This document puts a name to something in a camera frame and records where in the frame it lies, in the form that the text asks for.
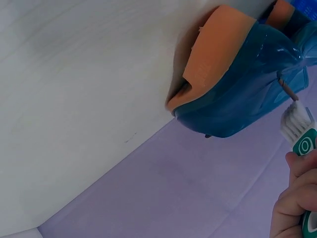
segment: logo on toothbrush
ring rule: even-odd
[[[299,154],[306,155],[314,149],[314,143],[308,136],[302,139],[298,146]]]

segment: toothbrush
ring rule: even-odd
[[[293,99],[281,119],[281,132],[297,155],[306,155],[316,149],[317,124],[308,108],[305,108],[292,90],[279,79],[285,92]],[[306,211],[302,223],[303,238],[317,238],[317,212]]]

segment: blue plastic part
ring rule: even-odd
[[[294,0],[293,6],[309,17],[311,20],[317,20],[317,1],[316,0]]]
[[[307,66],[317,64],[317,24],[308,23],[291,39],[255,23],[223,78],[205,95],[174,110],[191,130],[229,137],[281,105],[289,97],[277,79],[294,92],[308,86]]]
[[[296,9],[294,10],[291,19],[289,20],[285,28],[282,30],[282,33],[287,37],[291,38],[298,30],[300,30],[304,25],[306,25],[309,22],[311,22],[311,20]]]

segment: brown wire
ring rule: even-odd
[[[285,83],[285,81],[282,78],[278,79],[278,83],[282,86],[285,93],[291,97],[293,101],[298,101],[298,96],[293,92],[293,90]]]

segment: white bristles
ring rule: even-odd
[[[283,113],[281,132],[286,140],[293,144],[302,136],[311,123],[312,120],[307,113],[307,109],[299,101],[295,101]]]

